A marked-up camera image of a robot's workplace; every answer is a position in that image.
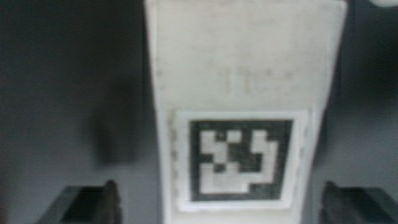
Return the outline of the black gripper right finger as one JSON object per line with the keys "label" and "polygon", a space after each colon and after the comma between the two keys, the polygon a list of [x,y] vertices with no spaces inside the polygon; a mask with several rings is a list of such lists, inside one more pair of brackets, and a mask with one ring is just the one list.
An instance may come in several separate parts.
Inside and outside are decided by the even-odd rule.
{"label": "black gripper right finger", "polygon": [[398,202],[383,189],[327,182],[318,224],[398,224]]}

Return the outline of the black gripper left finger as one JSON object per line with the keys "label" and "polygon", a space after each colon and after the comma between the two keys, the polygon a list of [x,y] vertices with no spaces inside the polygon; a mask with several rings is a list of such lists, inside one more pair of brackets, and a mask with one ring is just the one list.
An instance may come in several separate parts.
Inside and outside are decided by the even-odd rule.
{"label": "black gripper left finger", "polygon": [[35,224],[122,224],[115,182],[108,180],[101,186],[67,186]]}

